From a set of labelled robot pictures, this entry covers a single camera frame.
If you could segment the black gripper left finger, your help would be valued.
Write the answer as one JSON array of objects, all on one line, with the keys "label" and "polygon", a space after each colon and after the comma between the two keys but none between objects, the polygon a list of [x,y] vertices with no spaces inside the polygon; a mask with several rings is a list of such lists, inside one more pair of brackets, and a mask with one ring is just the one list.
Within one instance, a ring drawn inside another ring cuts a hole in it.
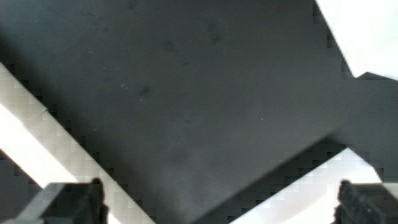
[{"label": "black gripper left finger", "polygon": [[103,183],[49,183],[16,217],[17,224],[108,224]]}]

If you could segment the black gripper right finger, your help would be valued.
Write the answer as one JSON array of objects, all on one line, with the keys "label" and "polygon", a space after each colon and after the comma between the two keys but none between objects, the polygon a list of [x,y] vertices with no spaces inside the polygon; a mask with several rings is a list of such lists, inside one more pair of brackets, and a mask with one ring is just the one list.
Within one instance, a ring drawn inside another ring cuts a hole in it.
[{"label": "black gripper right finger", "polygon": [[398,183],[341,181],[332,224],[398,224]]}]

